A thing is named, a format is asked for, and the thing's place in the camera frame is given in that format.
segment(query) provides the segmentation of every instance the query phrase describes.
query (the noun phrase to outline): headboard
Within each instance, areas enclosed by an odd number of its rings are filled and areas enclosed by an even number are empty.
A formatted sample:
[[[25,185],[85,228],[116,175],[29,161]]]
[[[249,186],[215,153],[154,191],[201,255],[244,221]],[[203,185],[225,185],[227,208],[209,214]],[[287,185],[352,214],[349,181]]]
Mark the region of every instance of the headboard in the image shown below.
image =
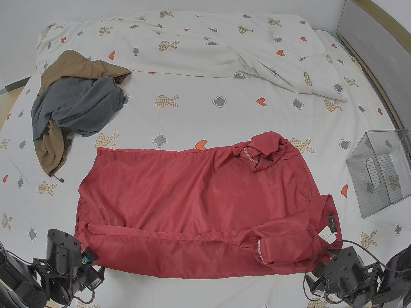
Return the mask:
[[[337,30],[397,129],[411,130],[411,34],[371,0],[345,0]],[[405,143],[411,159],[411,144]]]

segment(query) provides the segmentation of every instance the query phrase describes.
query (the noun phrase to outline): gray garment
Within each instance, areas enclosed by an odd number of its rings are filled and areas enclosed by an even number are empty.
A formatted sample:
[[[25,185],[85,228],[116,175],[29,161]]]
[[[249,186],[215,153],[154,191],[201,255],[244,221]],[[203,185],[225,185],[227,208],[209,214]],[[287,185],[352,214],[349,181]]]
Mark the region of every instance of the gray garment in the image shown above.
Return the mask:
[[[50,119],[83,137],[99,132],[115,111],[123,107],[123,90],[114,79],[65,78],[54,82],[34,101],[31,118],[33,141],[39,139]]]

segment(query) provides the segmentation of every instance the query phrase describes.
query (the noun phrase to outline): wire basket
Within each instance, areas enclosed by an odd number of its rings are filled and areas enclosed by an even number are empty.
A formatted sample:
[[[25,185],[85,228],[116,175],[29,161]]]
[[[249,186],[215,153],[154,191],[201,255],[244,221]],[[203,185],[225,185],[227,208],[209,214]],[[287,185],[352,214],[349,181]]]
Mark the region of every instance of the wire basket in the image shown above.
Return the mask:
[[[408,130],[366,131],[347,166],[362,218],[411,195],[411,164],[404,145]]]

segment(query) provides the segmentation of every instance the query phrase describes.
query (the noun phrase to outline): red garment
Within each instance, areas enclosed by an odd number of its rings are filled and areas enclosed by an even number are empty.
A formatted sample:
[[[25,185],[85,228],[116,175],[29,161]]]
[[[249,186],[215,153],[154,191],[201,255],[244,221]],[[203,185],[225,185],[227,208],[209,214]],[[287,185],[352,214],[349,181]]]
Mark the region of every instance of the red garment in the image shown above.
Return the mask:
[[[79,193],[82,247],[99,265],[136,274],[305,272],[328,244],[318,233],[330,214],[341,239],[331,195],[319,194],[300,152],[274,132],[204,151],[98,148]]]

